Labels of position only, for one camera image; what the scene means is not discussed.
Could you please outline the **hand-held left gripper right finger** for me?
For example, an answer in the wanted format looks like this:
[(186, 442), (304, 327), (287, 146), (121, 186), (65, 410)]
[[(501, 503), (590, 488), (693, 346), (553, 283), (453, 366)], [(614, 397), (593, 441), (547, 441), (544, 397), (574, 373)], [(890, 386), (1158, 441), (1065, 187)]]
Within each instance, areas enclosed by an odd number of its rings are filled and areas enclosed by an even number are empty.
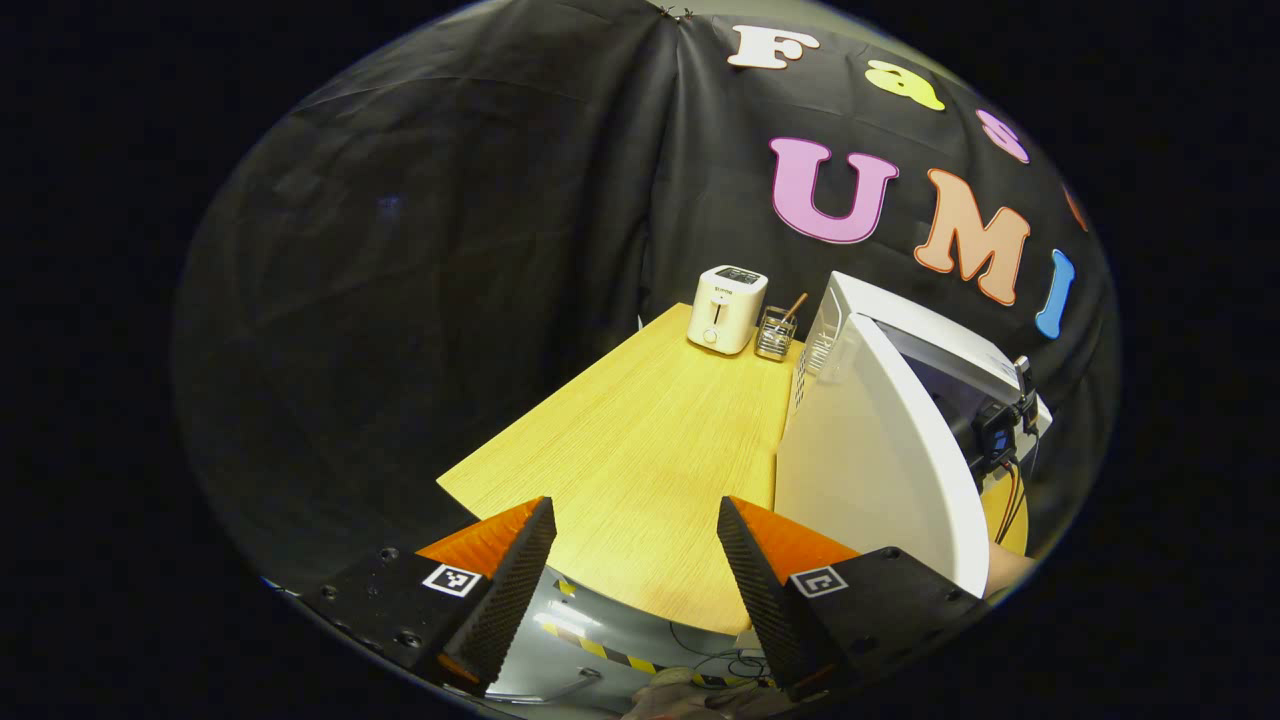
[(792, 701), (860, 689), (950, 642), (988, 603), (905, 550), (860, 553), (736, 496), (717, 536), (751, 628)]

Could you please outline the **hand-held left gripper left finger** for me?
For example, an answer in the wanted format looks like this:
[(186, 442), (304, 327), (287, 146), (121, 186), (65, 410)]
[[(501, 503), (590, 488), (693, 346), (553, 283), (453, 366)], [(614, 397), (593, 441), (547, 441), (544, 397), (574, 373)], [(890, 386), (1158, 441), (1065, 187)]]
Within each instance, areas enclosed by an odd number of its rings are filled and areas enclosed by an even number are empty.
[(500, 675), (556, 536), (553, 501), (540, 496), (416, 551), (380, 548), (300, 600), (410, 675), (483, 697)]

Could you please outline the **white microwave oven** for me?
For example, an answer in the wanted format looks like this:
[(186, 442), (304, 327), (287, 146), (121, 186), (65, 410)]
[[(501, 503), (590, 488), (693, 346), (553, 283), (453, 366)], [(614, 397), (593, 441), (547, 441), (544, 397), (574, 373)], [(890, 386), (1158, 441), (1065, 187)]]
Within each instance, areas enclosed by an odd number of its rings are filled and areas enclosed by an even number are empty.
[(774, 510), (854, 550), (896, 546), (980, 594), (989, 543), (1030, 556), (1036, 464), (970, 473), (970, 424), (1018, 398), (1010, 357), (940, 313), (831, 274), (794, 366)]

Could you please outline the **yellow black striped tape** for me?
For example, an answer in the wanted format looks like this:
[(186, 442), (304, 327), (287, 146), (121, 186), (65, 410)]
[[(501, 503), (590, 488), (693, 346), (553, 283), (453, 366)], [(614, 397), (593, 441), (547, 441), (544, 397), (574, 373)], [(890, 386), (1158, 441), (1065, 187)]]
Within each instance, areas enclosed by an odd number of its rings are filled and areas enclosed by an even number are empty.
[(552, 577), (535, 623), (547, 633), (623, 669), (654, 675), (673, 665), (691, 665), (695, 653), (684, 648), (667, 620), (603, 594)]

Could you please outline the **clear utensil holder cup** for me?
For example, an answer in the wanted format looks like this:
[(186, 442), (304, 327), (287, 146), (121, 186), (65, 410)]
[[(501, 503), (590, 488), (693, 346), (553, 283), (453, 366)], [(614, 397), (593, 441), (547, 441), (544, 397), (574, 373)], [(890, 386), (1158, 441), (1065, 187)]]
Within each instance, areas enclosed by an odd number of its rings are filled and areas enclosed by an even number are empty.
[(794, 313), (786, 307), (765, 306), (758, 324), (753, 352), (756, 357), (782, 363), (788, 355), (795, 331)]

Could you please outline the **white toaster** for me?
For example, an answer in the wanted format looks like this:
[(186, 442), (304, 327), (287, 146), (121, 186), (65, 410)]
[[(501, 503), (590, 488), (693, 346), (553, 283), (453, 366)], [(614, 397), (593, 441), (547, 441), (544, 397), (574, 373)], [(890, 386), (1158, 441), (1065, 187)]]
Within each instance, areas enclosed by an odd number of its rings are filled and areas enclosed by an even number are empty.
[(735, 356), (755, 334), (767, 275), (733, 265), (713, 266), (698, 279), (686, 337), (713, 352)]

